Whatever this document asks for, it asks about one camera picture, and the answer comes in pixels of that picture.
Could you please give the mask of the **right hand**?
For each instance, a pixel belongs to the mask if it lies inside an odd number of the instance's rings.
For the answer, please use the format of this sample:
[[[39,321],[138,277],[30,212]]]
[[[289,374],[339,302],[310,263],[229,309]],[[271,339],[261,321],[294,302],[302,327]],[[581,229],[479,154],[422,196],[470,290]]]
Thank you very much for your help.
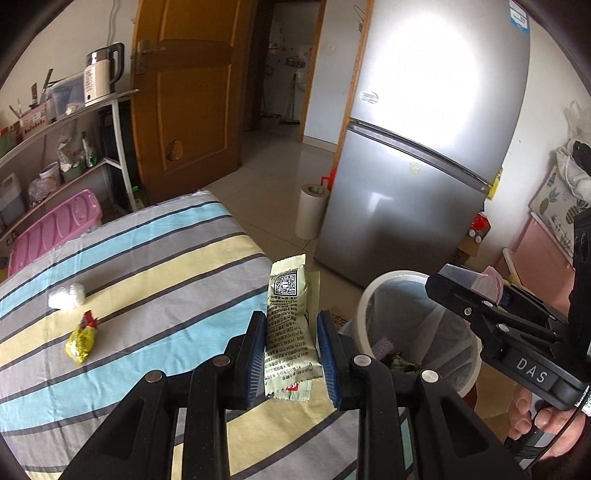
[[[530,406],[532,393],[521,385],[514,390],[513,400],[508,407],[509,430],[507,436],[518,440],[522,435],[527,434],[532,424],[548,434],[557,436],[560,430],[574,414],[573,410],[560,411],[554,407],[541,410],[534,421],[531,420]],[[556,443],[543,456],[543,460],[557,458],[568,453],[578,442],[583,434],[586,424],[586,415],[579,412],[572,424],[557,439]]]

